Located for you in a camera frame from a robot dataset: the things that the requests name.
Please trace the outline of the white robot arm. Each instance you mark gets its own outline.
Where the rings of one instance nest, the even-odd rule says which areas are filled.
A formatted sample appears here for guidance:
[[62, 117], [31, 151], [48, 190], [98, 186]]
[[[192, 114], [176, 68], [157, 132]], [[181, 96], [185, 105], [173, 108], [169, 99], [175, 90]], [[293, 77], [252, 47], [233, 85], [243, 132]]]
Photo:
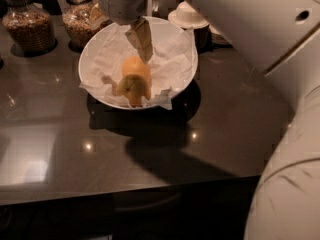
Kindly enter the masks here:
[[320, 0], [184, 0], [295, 115], [256, 188], [244, 240], [320, 240]]

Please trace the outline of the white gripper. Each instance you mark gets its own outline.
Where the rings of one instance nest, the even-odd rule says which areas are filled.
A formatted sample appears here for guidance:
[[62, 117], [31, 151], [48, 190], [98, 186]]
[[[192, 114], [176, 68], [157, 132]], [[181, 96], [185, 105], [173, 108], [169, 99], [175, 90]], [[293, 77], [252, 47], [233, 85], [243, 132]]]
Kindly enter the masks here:
[[149, 22], [142, 17], [147, 12], [148, 0], [97, 0], [97, 2], [100, 9], [113, 22], [130, 25], [125, 35], [141, 60], [148, 63], [153, 55], [151, 29]]

